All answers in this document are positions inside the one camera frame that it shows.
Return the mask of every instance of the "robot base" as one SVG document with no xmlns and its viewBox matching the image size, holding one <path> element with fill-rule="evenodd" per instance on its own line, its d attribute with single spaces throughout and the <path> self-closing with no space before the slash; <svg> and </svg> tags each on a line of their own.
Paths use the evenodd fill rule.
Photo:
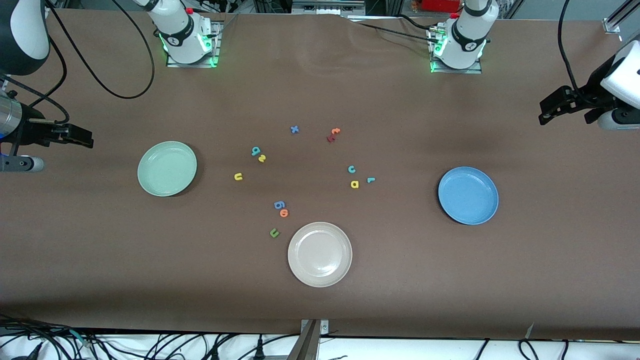
<svg viewBox="0 0 640 360">
<path fill-rule="evenodd" d="M 432 26 L 426 31 L 427 38 L 434 38 L 438 42 L 429 42 L 429 57 L 431 58 L 431 72 L 448 72 L 451 74 L 482 74 L 482 66 L 480 65 L 480 59 L 476 60 L 473 65 L 466 69 L 454 69 L 447 66 L 440 58 L 435 56 L 434 52 L 436 48 L 442 44 L 445 23 L 438 23 L 437 26 Z"/>
<path fill-rule="evenodd" d="M 222 43 L 222 30 L 224 28 L 224 22 L 222 21 L 212 21 L 211 22 L 211 32 L 210 34 L 215 35 L 209 41 L 211 41 L 211 52 L 207 53 L 202 59 L 190 63 L 183 64 L 175 61 L 166 51 L 166 66 L 167 67 L 186 67 L 186 68 L 198 68 L 198 69 L 209 69 L 218 66 L 218 58 L 220 57 L 220 45 Z"/>
</svg>

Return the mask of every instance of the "brown paper tablecloth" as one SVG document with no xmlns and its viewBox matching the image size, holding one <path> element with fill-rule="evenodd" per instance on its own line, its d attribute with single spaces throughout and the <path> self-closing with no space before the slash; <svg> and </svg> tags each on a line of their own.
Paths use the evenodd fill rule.
<svg viewBox="0 0 640 360">
<path fill-rule="evenodd" d="M 108 86 L 144 87 L 148 58 L 121 13 L 60 13 Z M 24 147 L 46 171 L 0 177 L 3 310 L 133 329 L 289 332 L 329 318 L 340 334 L 521 338 L 533 322 L 538 338 L 637 334 L 640 138 L 582 114 L 538 124 L 538 102 L 568 83 L 556 22 L 496 22 L 484 74 L 462 76 L 430 73 L 420 40 L 331 15 L 240 15 L 217 69 L 167 69 L 149 17 L 134 18 L 157 64 L 134 101 L 103 91 L 48 21 L 70 69 L 54 98 L 95 148 Z M 580 84 L 620 45 L 597 22 L 564 32 Z M 59 76 L 52 53 L 22 80 L 45 91 Z M 193 148 L 198 175 L 158 198 L 136 168 L 166 140 Z M 440 208 L 438 182 L 461 165 L 498 188 L 486 224 Z M 347 276 L 324 289 L 287 264 L 289 239 L 314 221 L 337 224 L 353 246 Z"/>
</svg>

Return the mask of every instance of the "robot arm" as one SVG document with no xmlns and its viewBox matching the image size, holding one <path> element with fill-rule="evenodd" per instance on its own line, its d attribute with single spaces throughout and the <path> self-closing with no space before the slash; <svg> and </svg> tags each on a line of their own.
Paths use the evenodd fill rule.
<svg viewBox="0 0 640 360">
<path fill-rule="evenodd" d="M 540 125 L 567 113 L 591 109 L 587 124 L 606 130 L 640 129 L 640 41 L 634 40 L 611 56 L 577 91 L 561 86 L 540 102 Z"/>
<path fill-rule="evenodd" d="M 0 1 L 0 74 L 29 75 L 49 55 L 41 0 Z"/>
<path fill-rule="evenodd" d="M 498 18 L 498 12 L 495 0 L 465 1 L 460 17 L 443 24 L 445 36 L 433 54 L 448 67 L 469 68 L 482 55 L 486 36 Z"/>
<path fill-rule="evenodd" d="M 147 11 L 160 31 L 166 52 L 177 62 L 194 63 L 212 51 L 211 20 L 187 12 L 180 0 L 133 0 Z"/>
</svg>

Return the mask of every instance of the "metal bracket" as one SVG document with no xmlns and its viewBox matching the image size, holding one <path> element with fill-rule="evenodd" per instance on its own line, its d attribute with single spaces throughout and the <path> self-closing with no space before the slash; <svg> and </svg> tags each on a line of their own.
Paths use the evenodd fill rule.
<svg viewBox="0 0 640 360">
<path fill-rule="evenodd" d="M 316 360 L 321 328 L 321 320 L 308 320 L 287 360 Z"/>
<path fill-rule="evenodd" d="M 300 327 L 301 333 L 305 330 L 305 326 L 308 323 L 309 323 L 309 320 L 302 320 L 302 326 Z M 329 319 L 320 320 L 320 335 L 327 335 L 328 333 L 329 333 Z"/>
<path fill-rule="evenodd" d="M 611 24 L 609 23 L 608 18 L 602 19 L 602 27 L 604 28 L 604 32 L 607 34 L 617 34 L 620 32 L 620 27 L 616 26 L 615 28 L 610 28 Z"/>
<path fill-rule="evenodd" d="M 366 15 L 364 0 L 293 0 L 291 13 L 342 17 Z"/>
<path fill-rule="evenodd" d="M 211 22 L 211 35 L 214 35 L 212 38 L 209 39 L 209 41 L 211 41 L 211 52 L 209 54 L 206 54 L 202 59 L 191 64 L 183 64 L 175 61 L 167 53 L 166 66 L 198 68 L 198 69 L 209 69 L 212 67 L 217 67 L 218 58 L 220 57 L 220 46 L 222 43 L 222 30 L 224 27 L 225 27 L 225 24 L 222 21 Z"/>
<path fill-rule="evenodd" d="M 619 25 L 640 8 L 640 0 L 625 0 L 615 11 L 602 21 L 602 26 L 607 34 L 615 34 L 620 32 Z"/>
<path fill-rule="evenodd" d="M 431 72 L 448 72 L 451 74 L 482 74 L 482 66 L 478 58 L 473 65 L 466 69 L 454 69 L 448 67 L 434 52 L 440 50 L 444 42 L 444 23 L 441 22 L 437 26 L 433 26 L 426 30 L 427 38 L 434 38 L 438 42 L 429 42 L 429 57 L 431 58 Z"/>
</svg>

